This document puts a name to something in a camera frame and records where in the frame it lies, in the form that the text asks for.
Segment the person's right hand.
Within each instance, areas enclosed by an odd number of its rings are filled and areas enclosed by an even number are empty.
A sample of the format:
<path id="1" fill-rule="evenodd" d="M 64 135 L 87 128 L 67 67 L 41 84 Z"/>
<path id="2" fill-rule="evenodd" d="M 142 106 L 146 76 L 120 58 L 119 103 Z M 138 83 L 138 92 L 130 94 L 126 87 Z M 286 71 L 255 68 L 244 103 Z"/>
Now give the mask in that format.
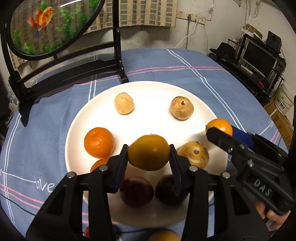
<path id="1" fill-rule="evenodd" d="M 284 215 L 277 215 L 273 210 L 265 210 L 265 204 L 258 199 L 255 199 L 254 206 L 262 219 L 268 218 L 271 225 L 268 227 L 270 232 L 278 230 L 286 221 L 291 211 L 289 210 Z"/>

